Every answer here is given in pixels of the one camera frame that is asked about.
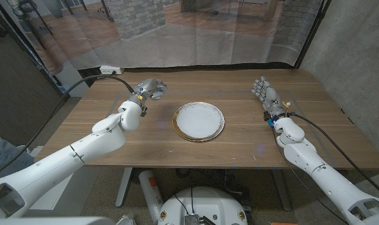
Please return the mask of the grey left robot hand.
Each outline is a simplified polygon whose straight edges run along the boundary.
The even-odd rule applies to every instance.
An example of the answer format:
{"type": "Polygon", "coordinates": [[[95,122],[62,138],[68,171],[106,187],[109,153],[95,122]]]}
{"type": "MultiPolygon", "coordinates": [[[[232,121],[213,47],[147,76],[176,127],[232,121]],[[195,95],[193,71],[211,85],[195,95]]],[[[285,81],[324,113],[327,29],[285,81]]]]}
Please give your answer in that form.
{"type": "Polygon", "coordinates": [[[167,90],[167,85],[160,79],[150,78],[139,82],[134,87],[134,92],[128,98],[128,101],[138,104],[141,108],[145,108],[145,101],[151,99],[153,101],[160,100],[167,90]]]}

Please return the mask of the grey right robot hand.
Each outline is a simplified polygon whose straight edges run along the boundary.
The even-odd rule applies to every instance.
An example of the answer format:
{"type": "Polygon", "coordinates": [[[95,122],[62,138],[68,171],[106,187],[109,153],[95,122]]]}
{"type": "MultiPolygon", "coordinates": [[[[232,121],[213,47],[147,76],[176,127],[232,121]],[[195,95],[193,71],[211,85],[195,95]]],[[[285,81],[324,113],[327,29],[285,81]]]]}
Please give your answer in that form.
{"type": "Polygon", "coordinates": [[[280,96],[263,76],[260,80],[255,80],[252,92],[260,99],[264,110],[267,111],[272,118],[283,117],[285,110],[283,109],[280,96]]]}

